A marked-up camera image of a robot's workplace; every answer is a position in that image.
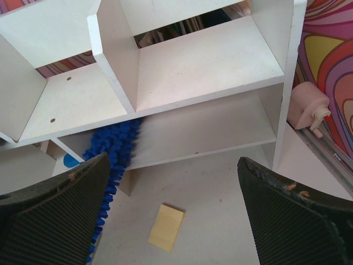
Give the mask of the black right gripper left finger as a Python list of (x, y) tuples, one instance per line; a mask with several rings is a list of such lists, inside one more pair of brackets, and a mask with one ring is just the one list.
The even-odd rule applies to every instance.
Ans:
[(1, 264), (86, 264), (109, 172), (103, 153), (1, 195)]

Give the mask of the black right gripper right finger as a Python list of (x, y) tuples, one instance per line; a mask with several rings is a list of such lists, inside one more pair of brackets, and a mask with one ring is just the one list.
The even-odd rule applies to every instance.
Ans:
[(260, 264), (352, 264), (352, 201), (247, 157), (237, 172)]

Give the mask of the blue microfiber duster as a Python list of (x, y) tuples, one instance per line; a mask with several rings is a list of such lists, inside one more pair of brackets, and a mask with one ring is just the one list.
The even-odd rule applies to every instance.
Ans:
[(142, 120), (137, 118), (98, 128), (90, 139), (90, 148), (83, 153), (83, 158), (86, 161), (102, 153), (106, 153), (110, 161), (108, 183), (90, 244), (88, 263), (93, 259), (93, 252), (96, 250), (95, 244), (102, 233), (105, 220), (108, 218), (110, 203), (114, 200), (117, 188), (131, 162), (132, 151), (135, 147), (134, 141), (139, 134), (141, 123)]

